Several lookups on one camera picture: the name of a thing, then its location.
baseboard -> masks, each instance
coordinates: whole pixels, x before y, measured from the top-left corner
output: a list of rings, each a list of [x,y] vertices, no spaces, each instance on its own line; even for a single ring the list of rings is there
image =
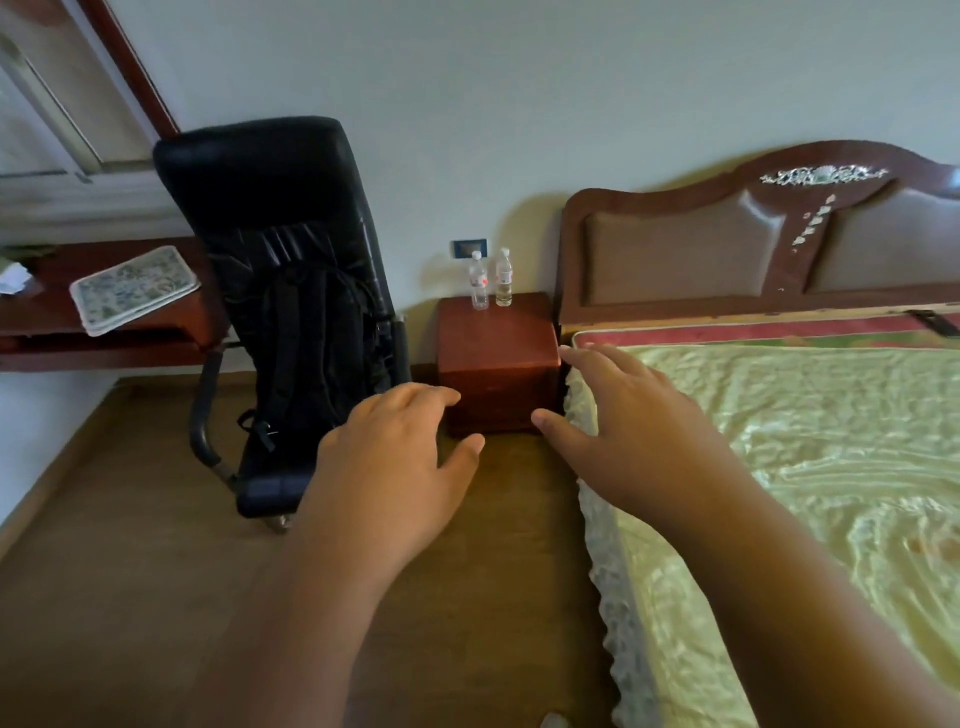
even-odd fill
[[[440,372],[437,370],[436,362],[412,364],[410,366],[410,376],[414,381],[423,384],[437,386],[440,383]]]
[[[414,364],[410,367],[410,374],[414,381],[424,384],[436,385],[440,381],[437,373],[437,365]],[[167,389],[192,389],[200,381],[200,375],[149,375],[149,376],[125,376],[120,380],[121,384],[138,389],[167,390]],[[231,386],[254,386],[256,384],[256,372],[224,372],[217,377],[217,387]]]
[[[130,396],[130,387],[120,385],[110,390],[86,421],[80,425],[60,454],[47,466],[27,495],[17,503],[0,523],[0,560],[23,535],[43,506],[60,487],[66,476],[86,457],[90,446],[107,430]]]
[[[150,390],[194,389],[200,381],[199,374],[124,376],[120,383],[127,387]],[[217,388],[240,387],[256,384],[256,372],[221,372],[217,376]]]

plastic bottle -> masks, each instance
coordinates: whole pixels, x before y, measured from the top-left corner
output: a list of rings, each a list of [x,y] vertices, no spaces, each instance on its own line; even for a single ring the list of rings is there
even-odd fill
[[[501,248],[496,258],[496,304],[510,305],[514,302],[514,266],[510,262],[510,249]]]
[[[470,295],[473,297],[473,307],[478,311],[490,307],[487,298],[487,266],[481,260],[480,251],[473,251],[470,263]]]

window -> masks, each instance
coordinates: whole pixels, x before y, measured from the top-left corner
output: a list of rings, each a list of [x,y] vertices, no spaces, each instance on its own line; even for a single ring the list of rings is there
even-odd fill
[[[106,0],[0,0],[0,245],[190,234],[151,164],[175,133]]]
[[[82,5],[109,13],[102,2],[0,0],[0,177],[149,166],[155,127]]]

wooden nightstand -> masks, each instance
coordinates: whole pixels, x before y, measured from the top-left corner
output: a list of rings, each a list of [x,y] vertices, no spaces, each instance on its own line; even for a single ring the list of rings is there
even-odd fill
[[[534,429],[530,413],[558,400],[560,356],[545,293],[514,295],[513,305],[476,311],[469,297],[440,301],[440,383],[463,395],[447,411],[454,436]]]

backpack strap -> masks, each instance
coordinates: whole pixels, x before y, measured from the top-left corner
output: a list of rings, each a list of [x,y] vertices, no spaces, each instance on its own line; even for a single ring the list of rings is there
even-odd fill
[[[297,381],[297,361],[300,350],[300,287],[297,270],[288,266],[282,269],[273,283],[276,312],[276,359],[274,375],[270,382],[270,394],[252,430],[268,452],[276,446],[270,436],[283,418],[294,396]]]

